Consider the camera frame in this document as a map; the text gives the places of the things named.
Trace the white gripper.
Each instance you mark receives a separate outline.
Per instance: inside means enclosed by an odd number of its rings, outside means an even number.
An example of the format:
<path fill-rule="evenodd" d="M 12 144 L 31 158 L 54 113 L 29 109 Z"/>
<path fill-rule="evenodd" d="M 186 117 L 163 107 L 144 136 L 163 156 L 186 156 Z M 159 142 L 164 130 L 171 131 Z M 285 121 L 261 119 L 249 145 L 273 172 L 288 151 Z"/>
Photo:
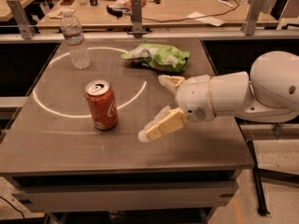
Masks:
<path fill-rule="evenodd" d="M 211 77 L 203 75 L 184 77 L 160 75 L 160 84 L 175 94 L 178 108 L 164 107 L 139 133 L 138 139 L 147 143 L 183 128 L 186 122 L 213 120 L 215 114 L 210 100 Z"/>

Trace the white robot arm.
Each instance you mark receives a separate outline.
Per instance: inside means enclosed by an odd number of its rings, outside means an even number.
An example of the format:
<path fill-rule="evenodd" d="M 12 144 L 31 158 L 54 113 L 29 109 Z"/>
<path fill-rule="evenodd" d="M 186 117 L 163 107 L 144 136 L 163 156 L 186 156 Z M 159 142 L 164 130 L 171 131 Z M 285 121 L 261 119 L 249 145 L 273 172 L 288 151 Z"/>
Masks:
<path fill-rule="evenodd" d="M 156 140 L 184 127 L 187 121 L 234 116 L 255 122 L 285 122 L 299 115 L 299 56 L 270 51 L 247 72 L 211 77 L 161 75 L 162 86 L 175 96 L 177 108 L 164 107 L 138 134 Z"/>

